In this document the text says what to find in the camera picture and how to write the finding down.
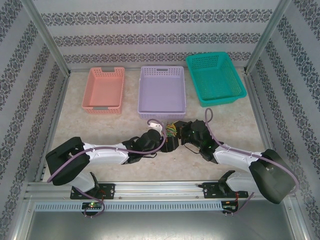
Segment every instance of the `basket handle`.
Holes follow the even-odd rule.
[[[107,106],[94,106],[92,108],[93,110],[108,110]]]
[[[101,72],[103,73],[114,73],[115,72],[115,68],[113,66],[102,66],[101,68]]]

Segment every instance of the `plastic basket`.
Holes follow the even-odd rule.
[[[186,115],[185,73],[182,66],[143,66],[138,113],[142,119],[183,119]]]
[[[247,95],[226,52],[187,56],[186,63],[202,107],[230,104]]]
[[[90,69],[82,108],[89,114],[121,114],[125,69],[103,72],[101,67]]]

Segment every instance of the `robotic arm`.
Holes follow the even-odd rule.
[[[180,140],[181,145],[189,143],[196,146],[206,161],[231,165],[246,172],[229,172],[223,184],[219,186],[223,193],[230,191],[261,193],[270,202],[279,204],[296,185],[292,176],[283,170],[283,168],[288,170],[289,167],[274,150],[248,152],[231,149],[223,142],[218,144],[212,138],[205,122],[200,120],[194,122],[177,121],[174,126],[176,135],[164,136],[166,137],[165,143],[159,151],[164,153],[174,151],[179,146]],[[108,163],[122,165],[138,162],[144,153],[156,150],[164,140],[164,137],[161,136],[162,127],[154,123],[152,127],[153,129],[141,137],[133,137],[116,145],[93,145],[82,142],[80,137],[71,138],[46,155],[51,173],[48,182],[52,179],[56,186],[68,184],[94,197],[99,191],[99,184],[93,173],[86,171],[86,166]],[[59,170],[71,157],[76,158]]]

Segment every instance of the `beige floor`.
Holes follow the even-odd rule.
[[[199,104],[188,70],[185,70],[185,120],[204,120],[205,108]],[[96,145],[113,145],[148,130],[146,120],[137,113],[140,71],[125,72],[125,86],[121,115],[87,114],[81,107],[88,73],[71,74],[52,149],[68,139],[79,136],[83,142]],[[231,104],[211,107],[212,131],[220,141],[248,151],[264,150],[248,96]],[[127,165],[103,164],[87,168],[98,181],[191,181],[217,180],[232,166],[205,161],[199,154],[179,146],[171,153],[158,153],[154,159],[143,158]],[[44,181],[50,173],[46,169]]]

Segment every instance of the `black mount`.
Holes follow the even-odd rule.
[[[92,196],[96,199],[107,199],[112,200],[115,196],[115,188],[116,185],[113,183],[99,183],[99,190],[96,192],[95,195],[91,195],[88,191],[86,194],[89,196]],[[82,195],[80,192],[78,192],[74,187],[71,189],[70,199],[72,200],[91,200],[91,198],[86,197]]]
[[[203,189],[203,196],[205,199],[230,199],[236,198],[236,192],[232,191],[227,185],[228,177],[235,171],[231,170],[226,172],[218,182],[204,182],[198,185],[199,188]],[[238,191],[238,198],[246,199],[249,197],[247,191]]]

